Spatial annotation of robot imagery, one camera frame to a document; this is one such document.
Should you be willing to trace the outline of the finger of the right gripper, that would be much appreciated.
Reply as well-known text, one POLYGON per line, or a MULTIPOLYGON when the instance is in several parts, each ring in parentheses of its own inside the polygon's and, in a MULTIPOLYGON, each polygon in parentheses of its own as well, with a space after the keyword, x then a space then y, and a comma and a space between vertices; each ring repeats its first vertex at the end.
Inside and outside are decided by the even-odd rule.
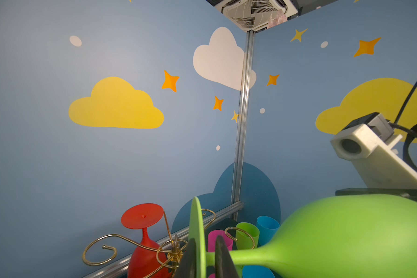
POLYGON ((385 194, 394 195, 413 200, 417 202, 417 190, 414 189, 383 189, 383 188, 346 188, 337 190, 335 196, 352 196, 352 195, 373 195, 385 194))

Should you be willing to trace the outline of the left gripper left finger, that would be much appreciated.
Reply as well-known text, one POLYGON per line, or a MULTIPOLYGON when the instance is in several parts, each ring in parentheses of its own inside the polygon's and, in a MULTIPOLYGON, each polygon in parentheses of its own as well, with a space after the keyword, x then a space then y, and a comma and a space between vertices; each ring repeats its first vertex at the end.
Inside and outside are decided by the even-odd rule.
POLYGON ((174 278, 196 278, 196 242, 190 239, 174 278))

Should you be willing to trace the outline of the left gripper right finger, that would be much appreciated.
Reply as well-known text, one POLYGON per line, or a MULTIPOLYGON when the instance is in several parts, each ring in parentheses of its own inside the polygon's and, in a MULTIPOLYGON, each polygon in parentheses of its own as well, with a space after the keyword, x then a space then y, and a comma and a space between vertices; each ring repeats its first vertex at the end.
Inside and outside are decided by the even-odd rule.
POLYGON ((215 276, 216 278, 239 278, 222 236, 218 236, 215 241, 215 276))

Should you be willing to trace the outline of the green wine glass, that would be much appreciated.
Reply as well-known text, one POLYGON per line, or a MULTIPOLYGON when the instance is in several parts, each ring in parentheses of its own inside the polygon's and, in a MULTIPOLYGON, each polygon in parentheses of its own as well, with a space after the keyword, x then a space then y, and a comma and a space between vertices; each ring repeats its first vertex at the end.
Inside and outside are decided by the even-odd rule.
POLYGON ((254 247, 258 247, 260 232, 255 225, 248 222, 240 222, 236 225, 236 228, 235 237, 237 238, 236 248, 238 250, 252 249, 253 244, 254 247))
MULTIPOLYGON (((203 278, 213 257, 198 198, 190 239, 203 278)), ((290 215, 269 243, 229 253, 235 267, 264 266, 285 278, 417 278, 417 202, 383 194, 321 199, 290 215)))

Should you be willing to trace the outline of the pink wine glass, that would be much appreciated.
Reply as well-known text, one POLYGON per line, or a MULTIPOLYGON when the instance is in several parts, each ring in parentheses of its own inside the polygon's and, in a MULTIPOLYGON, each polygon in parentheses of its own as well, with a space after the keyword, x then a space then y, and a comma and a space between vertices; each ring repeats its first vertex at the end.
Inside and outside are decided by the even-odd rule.
POLYGON ((226 244, 225 231, 216 230, 208 235, 207 254, 213 257, 214 271, 209 278, 237 278, 235 265, 226 244))

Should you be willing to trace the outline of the red wine glass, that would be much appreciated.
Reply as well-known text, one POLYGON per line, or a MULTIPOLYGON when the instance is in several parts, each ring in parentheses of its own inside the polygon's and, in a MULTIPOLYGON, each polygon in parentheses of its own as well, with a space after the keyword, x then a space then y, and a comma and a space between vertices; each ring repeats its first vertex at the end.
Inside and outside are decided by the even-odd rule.
MULTIPOLYGON (((155 225, 163 217, 162 206, 145 203, 136 205, 128 209, 121 218, 121 223, 129 229, 141 229, 141 245, 158 249, 159 244, 151 240, 148 236, 147 228, 155 225)), ((156 259, 156 252, 137 247, 130 259, 127 276, 129 278, 144 278, 151 274, 161 264, 156 259)))

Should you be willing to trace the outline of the blue wine glass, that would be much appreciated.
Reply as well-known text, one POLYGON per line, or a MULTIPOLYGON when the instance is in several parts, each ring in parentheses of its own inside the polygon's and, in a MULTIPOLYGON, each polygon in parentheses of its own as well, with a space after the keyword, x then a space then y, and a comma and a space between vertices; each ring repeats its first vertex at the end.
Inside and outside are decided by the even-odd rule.
POLYGON ((275 275, 266 267, 247 265, 243 267, 242 278, 275 278, 275 275))
POLYGON ((257 218, 256 226, 259 230, 258 244, 261 246, 269 243, 280 228, 278 221, 272 217, 264 215, 257 218))

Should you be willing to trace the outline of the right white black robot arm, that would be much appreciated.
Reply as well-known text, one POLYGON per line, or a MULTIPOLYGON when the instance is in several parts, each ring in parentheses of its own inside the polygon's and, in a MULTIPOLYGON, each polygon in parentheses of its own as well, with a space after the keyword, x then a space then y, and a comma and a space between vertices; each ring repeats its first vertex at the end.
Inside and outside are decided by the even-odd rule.
POLYGON ((417 124, 408 129, 379 115, 357 119, 331 144, 340 158, 352 162, 366 185, 338 190, 337 196, 388 194, 417 202, 417 124))

